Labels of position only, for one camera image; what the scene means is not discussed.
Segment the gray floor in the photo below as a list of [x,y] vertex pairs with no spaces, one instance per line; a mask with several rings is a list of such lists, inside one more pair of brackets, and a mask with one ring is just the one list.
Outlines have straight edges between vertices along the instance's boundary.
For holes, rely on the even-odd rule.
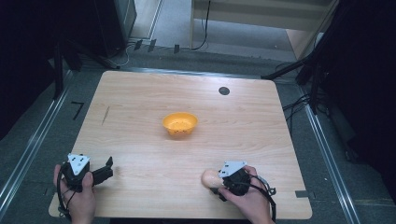
[[[166,2],[172,1],[164,0],[163,9],[166,8]],[[271,40],[265,42],[266,44],[260,45],[259,41],[251,42],[251,46],[248,46],[248,48],[242,45],[244,50],[239,51],[243,51],[243,55],[236,55],[238,51],[225,51],[228,46],[240,43],[237,39],[229,40],[225,44],[226,48],[221,49],[220,46],[223,42],[219,38],[219,49],[210,52],[209,48],[216,44],[215,38],[210,37],[213,33],[209,34],[209,48],[203,50],[204,52],[182,50],[180,53],[174,54],[172,46],[177,43],[182,46],[185,43],[182,42],[185,38],[182,40],[180,35],[166,34],[166,32],[160,35],[160,21],[164,20],[159,18],[159,23],[153,34],[157,38],[158,46],[152,52],[149,52],[148,46],[142,46],[138,50],[134,50],[134,46],[132,46],[128,49],[129,62],[122,66],[121,70],[149,68],[165,69],[166,71],[194,71],[212,75],[221,73],[229,74],[230,77],[260,78],[260,75],[271,74],[284,66],[284,62],[293,61],[293,54],[286,34],[282,35],[282,31],[279,30],[275,30],[273,35],[270,32],[266,35],[261,33],[262,39]],[[262,56],[254,54],[255,50],[249,51],[249,49],[255,49],[255,45],[258,46],[256,50],[262,52]],[[279,52],[277,55],[276,52],[272,52],[272,50],[278,50],[274,49],[273,46],[282,46],[281,51],[285,52]],[[73,73],[64,103],[35,154],[26,176],[6,214],[1,219],[1,223],[67,223],[61,218],[50,217],[48,214],[48,206],[54,192],[52,169],[54,164],[64,161],[67,153],[73,148],[97,83],[105,71],[96,62],[88,60],[86,57],[82,58],[84,66],[80,72]],[[127,55],[121,53],[112,61],[116,63],[127,62]],[[296,72],[290,72],[276,79],[276,87],[282,105],[293,103],[301,96],[300,87],[294,82],[295,76]],[[26,149],[29,139],[44,118],[52,103],[52,94],[53,86],[50,86],[20,118],[9,135],[0,142],[0,153],[3,158],[6,158],[0,164],[2,170],[0,186],[4,186],[11,176],[19,158]],[[76,115],[78,106],[71,104],[73,101],[84,103],[76,120],[73,120],[73,117]],[[318,119],[337,167],[356,206],[361,223],[394,223],[396,206],[391,201],[378,173],[366,164],[354,164],[347,161],[343,143],[332,126],[332,117],[319,113]],[[347,223],[328,168],[323,160],[317,138],[304,110],[293,116],[291,136],[304,182],[310,194],[313,216],[308,220],[279,220],[277,223]],[[108,219],[97,218],[94,223],[108,223]]]

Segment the hand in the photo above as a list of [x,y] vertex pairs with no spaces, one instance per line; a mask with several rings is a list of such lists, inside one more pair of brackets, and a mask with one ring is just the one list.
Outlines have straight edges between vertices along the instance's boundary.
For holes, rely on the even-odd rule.
[[[244,169],[250,175],[257,175],[256,169],[251,166],[245,166]],[[264,184],[256,178],[251,178],[250,184],[259,188],[266,189]],[[219,189],[225,199],[235,204],[244,216],[253,224],[274,223],[270,215],[270,204],[267,199],[252,187],[243,196],[236,196],[226,188]]]
[[[60,170],[61,165],[56,165],[53,172],[53,184],[55,187],[57,186],[57,179]],[[92,173],[88,172],[82,179],[82,192],[77,193],[73,190],[69,190],[64,180],[61,180],[61,193],[64,196],[64,203],[67,204],[71,199],[68,209],[70,211],[73,224],[88,224],[93,221],[96,200],[93,194],[92,183]]]

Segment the silver floor strip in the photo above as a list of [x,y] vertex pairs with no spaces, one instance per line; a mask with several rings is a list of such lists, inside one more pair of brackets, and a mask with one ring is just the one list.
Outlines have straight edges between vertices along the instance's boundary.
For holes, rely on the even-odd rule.
[[346,216],[346,220],[349,224],[360,224],[361,221],[359,219],[355,205],[349,194],[347,185],[344,182],[343,177],[341,176],[337,164],[335,163],[331,148],[327,143],[326,136],[324,135],[324,132],[320,126],[318,117],[314,114],[309,105],[305,107],[305,112],[308,116],[309,122],[311,123],[315,137],[318,140],[320,151],[329,171],[330,178],[332,179],[332,183],[338,196],[338,200],[340,201],[341,207]]
[[10,205],[12,199],[15,196],[23,178],[25,177],[30,165],[35,159],[35,155],[39,150],[41,143],[43,142],[52,122],[55,120],[56,115],[59,112],[62,104],[64,103],[64,98],[67,95],[69,89],[69,83],[73,78],[71,71],[68,71],[64,77],[64,91],[59,96],[59,99],[53,101],[49,106],[45,117],[41,121],[35,133],[29,139],[26,149],[24,150],[17,166],[9,177],[7,183],[3,186],[0,193],[0,222],[3,219],[8,206]]

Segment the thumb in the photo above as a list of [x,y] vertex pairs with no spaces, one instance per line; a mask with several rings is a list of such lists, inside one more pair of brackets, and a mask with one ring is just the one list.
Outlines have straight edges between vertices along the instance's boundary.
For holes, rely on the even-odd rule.
[[87,172],[82,179],[82,192],[92,192],[93,176],[91,172]]
[[222,196],[224,196],[225,199],[227,199],[228,201],[234,203],[237,196],[234,195],[233,193],[231,193],[229,190],[225,189],[225,188],[221,188],[219,189],[219,193],[222,194]]

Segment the person's left hand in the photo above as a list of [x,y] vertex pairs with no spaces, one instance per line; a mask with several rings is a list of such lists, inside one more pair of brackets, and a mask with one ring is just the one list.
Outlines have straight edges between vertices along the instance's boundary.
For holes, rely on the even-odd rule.
[[[53,184],[57,186],[58,174],[61,165],[56,165],[53,172]],[[68,204],[72,223],[91,223],[95,215],[96,200],[92,188],[93,177],[91,172],[87,172],[82,179],[82,192],[77,193],[69,190],[64,180],[61,180],[61,193],[64,203]]]

